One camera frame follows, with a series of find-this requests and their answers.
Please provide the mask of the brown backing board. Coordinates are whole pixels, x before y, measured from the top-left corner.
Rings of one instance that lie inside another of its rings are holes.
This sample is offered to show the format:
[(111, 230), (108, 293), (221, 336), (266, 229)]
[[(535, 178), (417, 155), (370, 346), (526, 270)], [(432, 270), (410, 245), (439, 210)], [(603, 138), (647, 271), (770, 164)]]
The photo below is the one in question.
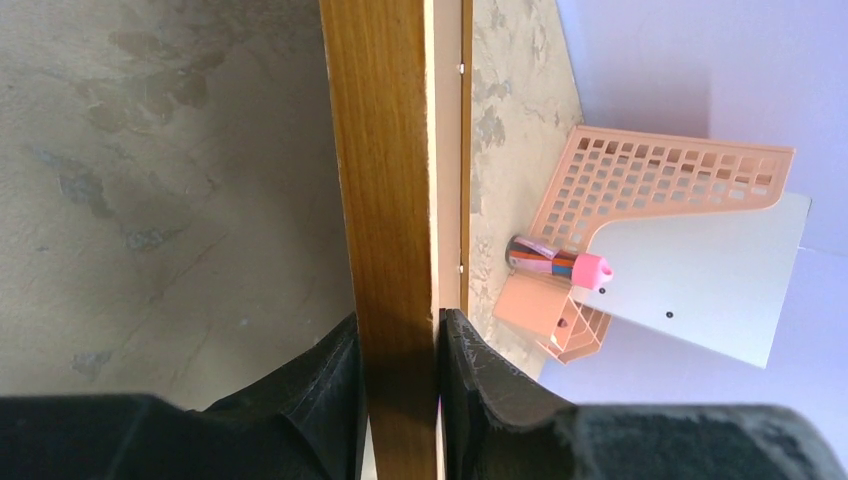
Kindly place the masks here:
[(438, 299), (461, 306), (462, 3), (433, 3)]

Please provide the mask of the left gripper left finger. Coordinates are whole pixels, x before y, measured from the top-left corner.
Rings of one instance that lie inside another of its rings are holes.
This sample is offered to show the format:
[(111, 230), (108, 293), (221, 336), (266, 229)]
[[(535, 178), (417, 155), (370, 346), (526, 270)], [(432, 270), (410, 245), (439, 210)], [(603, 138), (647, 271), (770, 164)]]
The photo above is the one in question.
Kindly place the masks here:
[(5, 479), (357, 479), (366, 407), (354, 316), (208, 408), (148, 394), (1, 401)]

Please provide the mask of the wooden picture frame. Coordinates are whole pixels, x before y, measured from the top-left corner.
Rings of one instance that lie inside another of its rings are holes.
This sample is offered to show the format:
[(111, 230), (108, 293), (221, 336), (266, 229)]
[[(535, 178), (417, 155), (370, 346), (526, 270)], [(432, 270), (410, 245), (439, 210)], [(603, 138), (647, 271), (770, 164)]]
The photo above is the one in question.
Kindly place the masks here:
[[(320, 5), (376, 473), (440, 479), (433, 3)], [(463, 82), (469, 3), (462, 3)]]

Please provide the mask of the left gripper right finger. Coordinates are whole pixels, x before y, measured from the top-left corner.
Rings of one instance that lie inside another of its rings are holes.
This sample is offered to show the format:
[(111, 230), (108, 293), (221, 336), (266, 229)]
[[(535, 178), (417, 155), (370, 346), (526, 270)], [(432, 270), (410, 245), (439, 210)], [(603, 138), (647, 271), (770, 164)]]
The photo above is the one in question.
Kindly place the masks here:
[(772, 405), (571, 403), (440, 314), (450, 479), (843, 479), (821, 435)]

